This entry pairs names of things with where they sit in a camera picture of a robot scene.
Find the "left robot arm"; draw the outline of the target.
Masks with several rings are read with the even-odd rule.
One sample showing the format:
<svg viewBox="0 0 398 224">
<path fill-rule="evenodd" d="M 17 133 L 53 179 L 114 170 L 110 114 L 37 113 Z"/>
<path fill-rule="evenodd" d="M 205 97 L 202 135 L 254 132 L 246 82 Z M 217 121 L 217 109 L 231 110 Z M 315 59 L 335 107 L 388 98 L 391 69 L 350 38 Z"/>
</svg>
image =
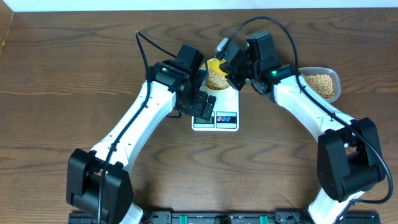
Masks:
<svg viewBox="0 0 398 224">
<path fill-rule="evenodd" d="M 130 173 L 148 138 L 172 110 L 211 119 L 216 98 L 200 87 L 206 77 L 203 54 L 182 45 L 173 60 L 146 68 L 138 97 L 118 124 L 90 151 L 68 159 L 66 201 L 97 223 L 140 223 Z"/>
</svg>

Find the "yellow measuring scoop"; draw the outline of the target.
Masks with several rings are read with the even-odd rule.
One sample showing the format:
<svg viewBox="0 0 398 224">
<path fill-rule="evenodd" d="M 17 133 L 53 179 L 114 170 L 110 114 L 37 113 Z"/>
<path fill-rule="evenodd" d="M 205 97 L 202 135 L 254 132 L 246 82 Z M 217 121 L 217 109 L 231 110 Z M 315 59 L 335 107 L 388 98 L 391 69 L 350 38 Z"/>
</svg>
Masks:
<svg viewBox="0 0 398 224">
<path fill-rule="evenodd" d="M 208 59 L 207 60 L 207 64 L 208 64 L 208 67 L 210 68 L 210 69 L 212 69 L 213 71 L 215 71 L 216 73 L 219 73 L 220 75 L 222 75 L 222 76 L 227 76 L 227 73 L 226 72 L 223 72 L 221 69 L 220 69 L 220 65 L 222 64 L 222 63 L 224 63 L 225 62 L 225 60 L 222 60 L 222 61 L 220 61 L 220 60 L 218 60 L 217 58 L 211 58 L 211 59 Z"/>
</svg>

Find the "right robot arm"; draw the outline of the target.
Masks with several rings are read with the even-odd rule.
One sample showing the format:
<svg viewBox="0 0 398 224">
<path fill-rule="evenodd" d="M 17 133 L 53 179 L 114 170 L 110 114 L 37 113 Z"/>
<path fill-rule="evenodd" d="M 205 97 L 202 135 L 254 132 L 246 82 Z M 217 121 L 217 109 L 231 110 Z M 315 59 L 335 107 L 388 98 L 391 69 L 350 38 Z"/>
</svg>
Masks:
<svg viewBox="0 0 398 224">
<path fill-rule="evenodd" d="M 317 140 L 317 177 L 321 189 L 308 206 L 312 223 L 337 223 L 362 195 L 387 180 L 389 168 L 382 158 L 376 125 L 369 119 L 344 114 L 313 90 L 297 65 L 282 65 L 270 32 L 256 32 L 240 49 L 231 38 L 216 48 L 220 70 L 236 90 L 251 82 L 253 89 L 292 113 Z"/>
</svg>

